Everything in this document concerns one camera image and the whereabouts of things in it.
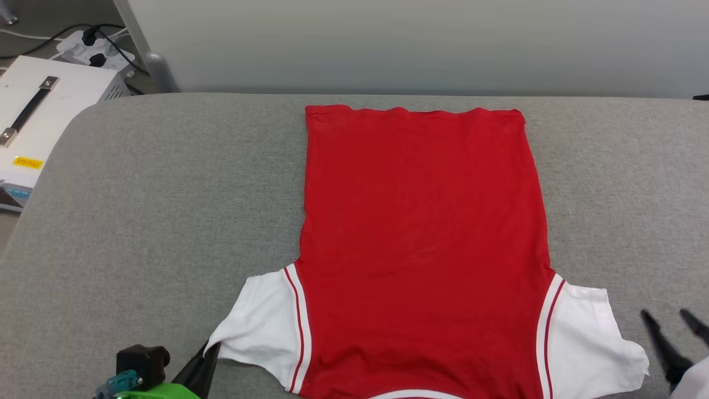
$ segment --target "power strip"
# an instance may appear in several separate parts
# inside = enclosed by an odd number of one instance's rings
[[[57,51],[62,54],[62,58],[74,64],[90,65],[91,57],[103,54],[106,63],[101,68],[119,71],[124,80],[135,74],[135,68],[106,39],[97,38],[94,45],[85,45],[83,35],[84,32],[76,31],[57,44]],[[131,62],[135,62],[133,54],[124,49],[121,51]]]

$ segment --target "red jersey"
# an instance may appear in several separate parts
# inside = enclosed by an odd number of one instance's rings
[[[550,266],[519,111],[309,106],[306,122],[301,256],[247,282],[212,336],[221,357],[259,364],[307,398],[585,398],[573,393],[584,381],[594,385],[584,394],[639,388],[647,357],[620,338],[605,291],[565,285]],[[246,315],[269,327],[245,337]],[[254,357],[255,346],[273,353]],[[596,369],[568,374],[579,359]],[[599,385],[599,368],[622,369],[625,380]]]

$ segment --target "yellow label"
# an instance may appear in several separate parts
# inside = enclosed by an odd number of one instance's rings
[[[42,167],[42,164],[44,162],[38,159],[32,159],[32,158],[24,158],[24,157],[15,157],[15,161],[13,161],[13,164],[19,165],[19,166],[24,166],[26,168],[32,168],[32,169],[39,169]]]

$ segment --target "gray fabric surface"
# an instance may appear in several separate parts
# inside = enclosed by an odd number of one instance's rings
[[[164,345],[172,377],[250,275],[298,257],[307,104],[517,108],[539,171],[553,267],[607,288],[667,385],[638,312],[694,360],[709,321],[709,104],[684,100],[166,94],[93,106],[67,127],[0,267],[4,398],[90,397],[115,353]],[[217,368],[210,398],[285,398],[266,371]]]

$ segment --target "red stripe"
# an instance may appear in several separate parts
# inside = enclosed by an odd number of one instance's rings
[[[293,292],[295,293],[296,296],[296,313],[298,314],[298,330],[301,333],[301,358],[298,359],[298,365],[296,366],[295,372],[293,372],[293,382],[291,383],[291,389],[288,390],[288,392],[293,392],[293,389],[296,387],[296,377],[298,376],[298,370],[301,367],[301,364],[303,363],[303,348],[305,346],[303,342],[303,326],[301,325],[301,304],[298,301],[298,291],[296,291],[296,285],[293,284],[293,280],[291,280],[291,275],[288,273],[288,269],[283,269],[286,272],[286,277],[288,278],[288,282],[291,284],[291,287],[293,288]]]
[[[554,399],[554,392],[552,391],[552,375],[549,373],[549,324],[552,322],[552,313],[554,312],[554,305],[557,303],[557,298],[559,293],[562,291],[562,287],[566,281],[562,280],[559,284],[559,289],[557,294],[554,295],[554,300],[552,301],[552,306],[549,308],[549,315],[547,316],[547,329],[544,332],[544,365],[547,368],[547,382],[549,384],[549,399]]]

